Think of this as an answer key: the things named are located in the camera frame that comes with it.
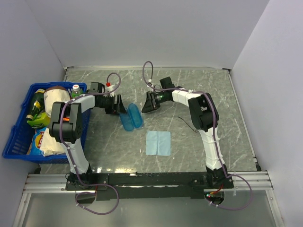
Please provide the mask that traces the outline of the blue translucent glasses case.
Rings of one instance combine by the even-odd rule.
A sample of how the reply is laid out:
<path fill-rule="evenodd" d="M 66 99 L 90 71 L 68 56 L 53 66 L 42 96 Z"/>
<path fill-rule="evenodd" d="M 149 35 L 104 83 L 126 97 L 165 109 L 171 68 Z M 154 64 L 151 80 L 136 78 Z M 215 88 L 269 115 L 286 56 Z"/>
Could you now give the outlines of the blue translucent glasses case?
<path fill-rule="evenodd" d="M 143 127 L 143 118 L 141 116 L 141 111 L 134 103 L 130 103 L 126 109 L 126 113 L 121 113 L 119 116 L 123 128 L 128 132 Z"/>

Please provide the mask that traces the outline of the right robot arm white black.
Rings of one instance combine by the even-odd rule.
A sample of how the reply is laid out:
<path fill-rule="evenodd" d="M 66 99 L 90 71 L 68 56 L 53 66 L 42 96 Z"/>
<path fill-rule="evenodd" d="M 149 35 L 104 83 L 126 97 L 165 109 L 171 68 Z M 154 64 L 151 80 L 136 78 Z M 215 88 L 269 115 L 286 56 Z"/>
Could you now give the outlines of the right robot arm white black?
<path fill-rule="evenodd" d="M 153 86 L 151 81 L 145 81 L 152 90 L 146 93 L 146 102 L 142 113 L 148 113 L 160 108 L 161 103 L 172 101 L 189 108 L 193 126 L 202 138 L 205 157 L 207 183 L 211 188 L 218 188 L 228 180 L 227 168 L 221 154 L 217 126 L 219 114 L 209 93 L 186 90 L 176 87 L 170 77 L 160 80 L 161 88 Z"/>

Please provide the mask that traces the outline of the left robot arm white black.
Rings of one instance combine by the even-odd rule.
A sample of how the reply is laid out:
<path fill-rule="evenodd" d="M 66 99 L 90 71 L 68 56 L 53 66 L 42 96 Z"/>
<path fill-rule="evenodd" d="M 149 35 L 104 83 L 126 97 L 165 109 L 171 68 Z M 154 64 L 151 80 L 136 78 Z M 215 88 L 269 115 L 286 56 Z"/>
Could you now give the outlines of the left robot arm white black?
<path fill-rule="evenodd" d="M 81 137 L 84 130 L 83 114 L 97 107 L 106 114 L 118 115 L 126 113 L 121 95 L 114 95 L 120 83 L 105 85 L 92 82 L 91 90 L 80 94 L 70 101 L 53 103 L 49 134 L 65 150 L 71 170 L 68 181 L 75 182 L 81 189 L 88 190 L 94 179 L 88 160 L 85 158 Z"/>

